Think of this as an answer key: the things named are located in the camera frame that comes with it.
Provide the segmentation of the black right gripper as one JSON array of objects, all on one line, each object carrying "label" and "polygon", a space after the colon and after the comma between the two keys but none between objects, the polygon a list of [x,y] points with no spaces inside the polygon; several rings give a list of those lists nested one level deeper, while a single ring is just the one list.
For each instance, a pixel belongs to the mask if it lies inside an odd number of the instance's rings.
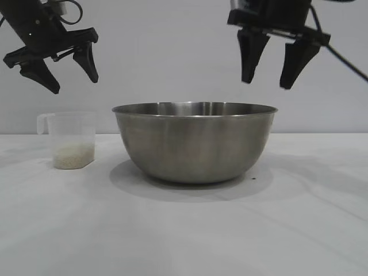
[{"label": "black right gripper", "polygon": [[313,10],[311,1],[230,1],[228,25],[243,29],[237,33],[241,55],[241,81],[251,83],[256,67],[272,34],[293,42],[285,44],[285,57],[279,85],[290,90],[305,66],[329,44],[331,35],[316,24],[313,29],[306,19]]}]

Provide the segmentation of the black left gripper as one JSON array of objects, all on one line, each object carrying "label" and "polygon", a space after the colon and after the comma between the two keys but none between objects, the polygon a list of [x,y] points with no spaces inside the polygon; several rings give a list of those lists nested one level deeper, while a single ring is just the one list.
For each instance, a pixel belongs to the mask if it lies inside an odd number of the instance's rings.
[{"label": "black left gripper", "polygon": [[92,43],[98,41],[94,28],[67,31],[65,24],[77,24],[83,9],[77,1],[71,1],[79,9],[79,18],[66,21],[65,1],[1,1],[1,14],[25,46],[6,54],[3,61],[10,68],[20,64],[20,74],[58,94],[60,84],[42,59],[77,48],[73,59],[93,83],[99,76],[95,67]]}]

